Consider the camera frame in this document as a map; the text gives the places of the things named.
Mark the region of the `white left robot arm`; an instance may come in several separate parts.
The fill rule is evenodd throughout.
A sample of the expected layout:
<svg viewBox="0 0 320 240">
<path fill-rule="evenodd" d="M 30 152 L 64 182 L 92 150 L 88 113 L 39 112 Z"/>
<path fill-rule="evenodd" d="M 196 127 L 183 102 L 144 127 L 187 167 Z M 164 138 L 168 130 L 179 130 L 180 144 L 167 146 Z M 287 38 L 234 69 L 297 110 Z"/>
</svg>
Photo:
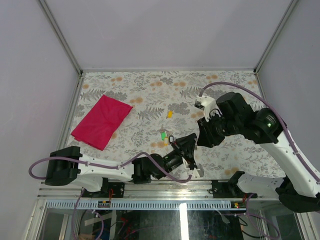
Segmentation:
<svg viewBox="0 0 320 240">
<path fill-rule="evenodd" d="M 147 184 L 153 178 L 168 177 L 183 183 L 170 173 L 184 166 L 190 178 L 201 178 L 204 170 L 194 159 L 197 135 L 192 133 L 171 143 L 173 150 L 165 156 L 139 153 L 127 162 L 114 162 L 81 154 L 80 147 L 71 146 L 51 153 L 44 183 L 47 186 L 77 185 L 98 197 L 110 190 L 107 179 L 123 183 Z"/>
</svg>

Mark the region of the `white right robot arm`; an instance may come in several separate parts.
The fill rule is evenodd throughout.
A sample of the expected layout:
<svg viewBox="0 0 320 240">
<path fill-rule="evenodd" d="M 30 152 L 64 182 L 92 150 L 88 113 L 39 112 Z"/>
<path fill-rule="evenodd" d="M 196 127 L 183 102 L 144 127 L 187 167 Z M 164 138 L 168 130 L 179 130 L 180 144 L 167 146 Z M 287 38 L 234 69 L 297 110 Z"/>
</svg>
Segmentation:
<svg viewBox="0 0 320 240">
<path fill-rule="evenodd" d="M 233 197 L 242 194 L 278 198 L 289 210 L 296 213 L 320 210 L 319 171 L 304 154 L 294 147 L 294 141 L 285 125 L 269 108 L 253 111 L 240 93 L 228 92 L 218 99 L 199 96 L 195 106 L 203 110 L 198 120 L 197 145 L 213 148 L 225 137 L 242 135 L 267 151 L 285 173 L 285 177 L 269 178 L 237 171 L 228 180 L 228 192 Z"/>
</svg>

